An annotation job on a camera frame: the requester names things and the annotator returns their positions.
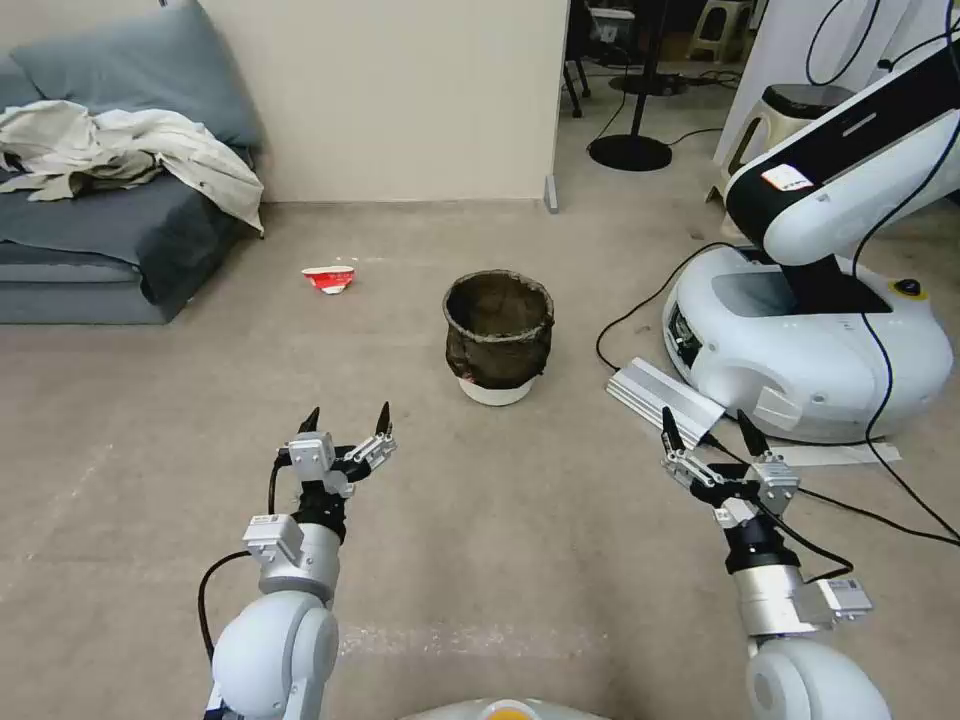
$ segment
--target floor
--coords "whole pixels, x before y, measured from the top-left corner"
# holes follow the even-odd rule
[[[562,108],[560,215],[533,202],[269,208],[268,239],[234,253],[167,327],[0,328],[5,716],[199,717],[200,575],[264,511],[274,449],[315,404],[349,442],[385,399],[400,450],[349,506],[327,717],[388,720],[504,694],[620,720],[747,715],[720,531],[660,469],[651,431],[603,392],[593,353],[608,319],[716,237],[719,211],[702,201],[716,135],[679,144],[652,175],[594,165],[583,148],[619,101],[603,82],[582,120]],[[653,99],[644,131],[719,126],[726,93]],[[952,206],[935,208],[868,253],[874,269],[921,278],[954,338],[956,223]],[[299,275],[338,258],[359,267],[342,296]],[[443,293],[488,267],[540,280],[556,302],[547,372],[504,409],[468,400],[443,358]],[[658,312],[612,333],[609,355],[666,368]],[[958,408],[954,379],[896,438],[899,467],[955,522]],[[875,468],[804,477],[933,529]],[[279,507],[294,496],[281,476]],[[956,552],[808,500],[788,518],[854,559],[877,605],[829,641],[895,716],[954,716]],[[215,632],[256,596],[252,563],[220,571]]]

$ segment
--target couch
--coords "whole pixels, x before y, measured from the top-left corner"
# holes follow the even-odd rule
[[[95,115],[160,108],[250,161],[253,105],[199,3],[0,54],[0,110],[65,99]],[[0,169],[0,183],[10,175]],[[165,323],[254,232],[163,173],[146,185],[33,202],[0,194],[0,323]]]

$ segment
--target white wall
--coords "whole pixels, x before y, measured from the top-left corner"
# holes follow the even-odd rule
[[[568,0],[204,0],[263,121],[280,201],[535,198]],[[0,0],[0,46],[153,8]]]

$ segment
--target red paper cup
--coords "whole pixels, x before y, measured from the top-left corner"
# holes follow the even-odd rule
[[[357,271],[349,265],[330,265],[322,268],[305,268],[303,276],[317,289],[327,295],[339,295],[353,282]]]

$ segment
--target mesh trash can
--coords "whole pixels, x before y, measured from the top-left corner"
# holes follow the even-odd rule
[[[553,300],[543,285],[509,270],[464,275],[443,313],[447,364],[467,395],[509,405],[530,391],[550,355]]]

